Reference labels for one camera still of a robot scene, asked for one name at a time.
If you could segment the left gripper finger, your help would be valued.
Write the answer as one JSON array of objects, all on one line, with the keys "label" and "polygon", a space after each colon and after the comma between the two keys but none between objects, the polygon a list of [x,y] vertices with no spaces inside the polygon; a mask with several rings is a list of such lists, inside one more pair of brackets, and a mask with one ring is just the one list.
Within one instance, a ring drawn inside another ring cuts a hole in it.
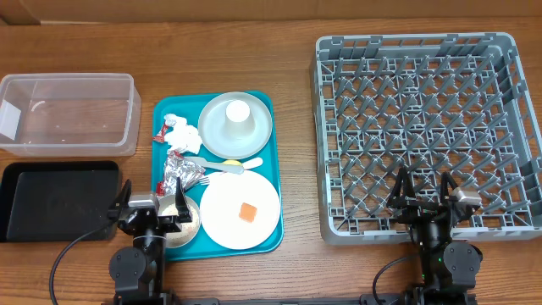
[{"label": "left gripper finger", "polygon": [[111,209],[122,209],[128,206],[128,201],[131,196],[131,181],[127,180],[120,190],[119,194],[113,200],[113,203],[110,205]]},{"label": "left gripper finger", "polygon": [[186,202],[184,189],[180,177],[176,178],[174,204],[178,214],[189,214],[190,209]]}]

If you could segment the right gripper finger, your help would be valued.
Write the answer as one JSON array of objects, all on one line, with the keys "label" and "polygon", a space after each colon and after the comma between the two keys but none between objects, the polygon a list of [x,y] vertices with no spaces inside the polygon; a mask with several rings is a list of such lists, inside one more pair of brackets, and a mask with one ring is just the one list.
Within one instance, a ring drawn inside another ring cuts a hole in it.
[{"label": "right gripper finger", "polygon": [[413,189],[412,180],[404,166],[398,170],[395,184],[388,198],[388,204],[407,204],[408,201],[416,199],[416,192]]},{"label": "right gripper finger", "polygon": [[440,182],[440,203],[448,203],[450,198],[450,190],[454,191],[457,188],[457,183],[449,172],[444,172],[441,175]]}]

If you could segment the grey bowl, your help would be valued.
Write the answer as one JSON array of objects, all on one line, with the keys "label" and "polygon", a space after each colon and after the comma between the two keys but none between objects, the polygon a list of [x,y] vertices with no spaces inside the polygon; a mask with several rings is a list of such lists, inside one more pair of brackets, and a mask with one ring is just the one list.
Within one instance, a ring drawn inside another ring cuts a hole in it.
[{"label": "grey bowl", "polygon": [[[181,232],[168,233],[166,235],[167,248],[183,247],[185,244],[189,243],[199,231],[201,225],[199,207],[191,198],[186,197],[185,199],[191,212],[191,222],[183,223],[181,225]],[[174,203],[174,195],[159,197],[158,201],[158,214],[160,216],[173,216],[178,213],[178,209]]]}]

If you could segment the foil wrapper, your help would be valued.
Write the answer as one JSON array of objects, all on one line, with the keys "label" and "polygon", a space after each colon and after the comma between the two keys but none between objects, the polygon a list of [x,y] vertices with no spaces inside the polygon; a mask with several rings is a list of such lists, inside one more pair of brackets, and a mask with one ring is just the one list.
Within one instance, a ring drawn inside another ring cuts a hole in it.
[{"label": "foil wrapper", "polygon": [[174,195],[177,180],[184,191],[194,186],[205,173],[205,169],[178,152],[171,152],[166,158],[163,168],[162,191],[164,196]]}]

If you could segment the pink round plate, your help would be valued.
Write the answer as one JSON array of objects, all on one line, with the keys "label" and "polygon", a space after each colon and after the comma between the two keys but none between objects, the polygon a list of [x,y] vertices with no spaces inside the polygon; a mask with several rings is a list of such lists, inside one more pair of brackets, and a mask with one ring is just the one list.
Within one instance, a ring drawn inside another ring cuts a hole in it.
[{"label": "pink round plate", "polygon": [[[257,208],[252,223],[239,218],[244,202]],[[200,215],[203,229],[214,242],[245,250],[261,244],[274,231],[281,215],[281,201],[270,181],[256,172],[223,173],[213,175],[203,192]]]}]

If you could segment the orange food cube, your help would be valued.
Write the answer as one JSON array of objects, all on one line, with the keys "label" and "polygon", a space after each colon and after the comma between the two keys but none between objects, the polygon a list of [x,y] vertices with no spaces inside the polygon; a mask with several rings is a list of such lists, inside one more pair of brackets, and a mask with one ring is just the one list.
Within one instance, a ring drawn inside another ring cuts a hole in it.
[{"label": "orange food cube", "polygon": [[239,212],[239,218],[248,222],[248,223],[252,223],[254,221],[254,219],[256,218],[256,215],[257,215],[257,208],[252,206],[251,204],[249,203],[242,203],[241,204],[241,209],[240,209],[240,212]]}]

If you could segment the white napkin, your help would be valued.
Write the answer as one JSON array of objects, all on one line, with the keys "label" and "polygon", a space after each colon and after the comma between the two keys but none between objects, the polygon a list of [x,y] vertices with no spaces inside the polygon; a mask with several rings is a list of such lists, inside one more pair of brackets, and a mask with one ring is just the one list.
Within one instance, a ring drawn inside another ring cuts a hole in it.
[{"label": "white napkin", "polygon": [[196,127],[187,124],[186,118],[175,114],[166,114],[164,123],[172,129],[164,135],[164,140],[170,145],[168,153],[199,153],[202,138]]}]

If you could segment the white plastic cup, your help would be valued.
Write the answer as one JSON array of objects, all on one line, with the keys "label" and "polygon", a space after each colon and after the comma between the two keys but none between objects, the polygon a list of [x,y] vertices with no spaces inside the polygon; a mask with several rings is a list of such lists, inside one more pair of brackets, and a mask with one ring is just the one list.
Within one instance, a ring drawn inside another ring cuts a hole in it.
[{"label": "white plastic cup", "polygon": [[226,134],[235,139],[250,136],[255,129],[255,122],[249,104],[242,100],[233,100],[225,109],[224,128]]}]

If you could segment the white rice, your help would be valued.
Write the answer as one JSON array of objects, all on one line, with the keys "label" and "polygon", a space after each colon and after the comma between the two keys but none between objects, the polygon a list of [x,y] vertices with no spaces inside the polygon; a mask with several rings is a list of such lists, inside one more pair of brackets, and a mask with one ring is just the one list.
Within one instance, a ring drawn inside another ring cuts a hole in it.
[{"label": "white rice", "polygon": [[[177,233],[177,236],[195,235],[200,228],[199,207],[193,201],[188,202],[188,207],[191,213],[191,222],[180,224],[181,232]],[[174,214],[177,214],[177,209],[173,203],[160,210],[161,216],[170,216]]]}]

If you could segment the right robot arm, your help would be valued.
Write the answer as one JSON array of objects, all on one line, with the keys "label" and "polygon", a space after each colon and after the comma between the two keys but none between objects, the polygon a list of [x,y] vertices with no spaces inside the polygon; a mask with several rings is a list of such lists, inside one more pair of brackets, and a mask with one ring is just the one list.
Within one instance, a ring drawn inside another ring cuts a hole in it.
[{"label": "right robot arm", "polygon": [[439,196],[438,202],[417,198],[407,169],[399,168],[387,206],[397,209],[397,221],[409,226],[411,241],[418,245],[423,278],[397,297],[399,304],[477,302],[468,292],[476,286],[483,254],[466,241],[454,241],[451,230],[481,209],[481,196],[461,188],[448,172],[441,175]]}]

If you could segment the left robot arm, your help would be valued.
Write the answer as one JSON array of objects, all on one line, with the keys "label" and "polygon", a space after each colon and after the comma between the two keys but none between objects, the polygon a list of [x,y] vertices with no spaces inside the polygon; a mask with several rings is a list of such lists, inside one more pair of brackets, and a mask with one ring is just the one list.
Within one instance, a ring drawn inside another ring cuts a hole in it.
[{"label": "left robot arm", "polygon": [[108,218],[126,235],[132,245],[118,250],[110,259],[109,274],[115,282],[115,304],[180,304],[174,291],[165,291],[166,235],[181,231],[192,221],[180,180],[176,181],[174,215],[159,214],[154,193],[134,195],[127,180],[108,210]]}]

